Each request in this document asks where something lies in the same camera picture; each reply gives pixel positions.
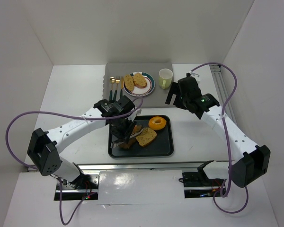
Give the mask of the seeded bread slice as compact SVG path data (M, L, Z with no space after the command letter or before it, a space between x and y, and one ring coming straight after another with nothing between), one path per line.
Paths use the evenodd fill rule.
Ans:
M133 75L133 83L137 88L146 88L147 82L141 73L135 73Z
M129 91L133 91L135 88L133 77L129 74L124 76L124 85Z
M143 128L142 132L135 138L141 147L145 147L150 143L152 143L156 139L156 137L157 137L156 131L146 127Z

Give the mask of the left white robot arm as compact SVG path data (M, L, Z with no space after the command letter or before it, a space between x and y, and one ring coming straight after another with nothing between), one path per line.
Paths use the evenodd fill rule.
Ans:
M136 125L137 110L126 96L113 102L100 100L82 116L60 127L33 131L27 154L41 175L55 175L78 188L90 178L77 164L67 161L60 154L73 142L106 125L110 125L111 134L117 142L128 142Z

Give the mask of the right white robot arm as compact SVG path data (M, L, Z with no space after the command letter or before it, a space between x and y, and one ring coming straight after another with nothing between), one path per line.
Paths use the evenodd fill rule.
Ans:
M195 114L209 125L231 150L226 162L209 161L198 170L208 179L230 178L243 188L267 172L270 150L248 138L240 128L222 113L222 107L211 94L203 95L194 77L185 77L171 84L166 104L175 96L174 106Z

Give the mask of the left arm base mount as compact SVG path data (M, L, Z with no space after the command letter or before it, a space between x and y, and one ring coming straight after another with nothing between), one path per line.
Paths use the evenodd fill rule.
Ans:
M98 200L100 173L91 172L85 175L83 181L77 185L61 178L62 187L60 187L60 182L57 180L54 200L58 201L60 199L60 193L62 193L62 201Z

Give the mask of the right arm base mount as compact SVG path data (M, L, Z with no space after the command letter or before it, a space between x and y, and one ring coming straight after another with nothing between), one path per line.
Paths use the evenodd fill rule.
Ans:
M226 187L222 187L222 179L209 179L204 172L207 164L213 161L207 161L201 164L193 172L183 172L179 182L184 187L184 197L187 198L209 198L213 197L215 193L220 197L220 189L226 192Z

